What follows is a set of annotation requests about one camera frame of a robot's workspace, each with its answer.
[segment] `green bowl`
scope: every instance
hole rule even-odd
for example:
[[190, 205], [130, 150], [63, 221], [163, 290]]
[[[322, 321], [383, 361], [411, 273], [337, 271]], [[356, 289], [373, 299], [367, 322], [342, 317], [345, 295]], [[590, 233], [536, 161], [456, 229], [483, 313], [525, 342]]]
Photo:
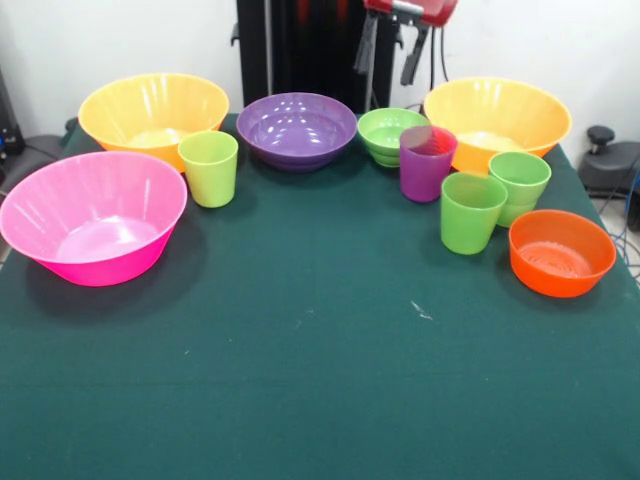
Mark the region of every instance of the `green bowl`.
[[429, 125], [429, 120], [412, 110], [378, 108], [360, 117], [358, 133], [376, 162], [384, 167], [397, 167], [400, 135], [408, 128], [422, 125]]

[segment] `pink bowl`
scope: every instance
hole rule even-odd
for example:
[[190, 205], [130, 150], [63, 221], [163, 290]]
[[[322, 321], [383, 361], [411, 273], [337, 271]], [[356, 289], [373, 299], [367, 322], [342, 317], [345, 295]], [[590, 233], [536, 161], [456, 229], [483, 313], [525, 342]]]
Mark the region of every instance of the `pink bowl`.
[[180, 174], [154, 157], [99, 152], [29, 175], [0, 207], [0, 234], [62, 278], [126, 282], [158, 260], [184, 211]]

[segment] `purple cup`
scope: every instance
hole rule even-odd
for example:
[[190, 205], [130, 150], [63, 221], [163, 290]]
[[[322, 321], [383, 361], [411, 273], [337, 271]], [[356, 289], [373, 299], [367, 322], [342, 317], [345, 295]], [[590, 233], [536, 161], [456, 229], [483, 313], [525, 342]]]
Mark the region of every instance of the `purple cup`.
[[413, 127], [400, 136], [400, 189], [418, 203], [440, 197], [458, 146], [455, 135], [440, 127]]

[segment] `purple bowl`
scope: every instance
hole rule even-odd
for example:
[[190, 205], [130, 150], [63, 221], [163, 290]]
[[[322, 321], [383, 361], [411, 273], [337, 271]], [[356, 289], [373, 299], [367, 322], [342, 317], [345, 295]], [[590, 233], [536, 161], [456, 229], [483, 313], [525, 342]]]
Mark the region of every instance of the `purple bowl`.
[[236, 126], [262, 161], [287, 172], [323, 167], [357, 132], [356, 116], [346, 105], [315, 93], [256, 100], [238, 116]]

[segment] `white wall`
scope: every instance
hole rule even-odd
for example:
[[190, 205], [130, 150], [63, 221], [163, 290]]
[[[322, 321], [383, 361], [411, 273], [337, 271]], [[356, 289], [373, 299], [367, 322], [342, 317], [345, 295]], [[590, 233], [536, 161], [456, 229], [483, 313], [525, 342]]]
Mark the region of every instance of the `white wall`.
[[[574, 117], [563, 144], [574, 162], [592, 123], [640, 140], [640, 1], [602, 3], [459, 0], [446, 31], [449, 75], [504, 76], [560, 97]], [[0, 66], [26, 135], [61, 133], [95, 88], [149, 71], [209, 78], [238, 111], [239, 52], [229, 46], [235, 19], [235, 0], [0, 0]], [[405, 51], [398, 51], [397, 106], [421, 101], [428, 89], [428, 51], [415, 85], [399, 84], [414, 38], [407, 31]]]
[[62, 133], [93, 90], [147, 72], [213, 80], [240, 110], [236, 17], [234, 0], [0, 0], [0, 66], [23, 133]]

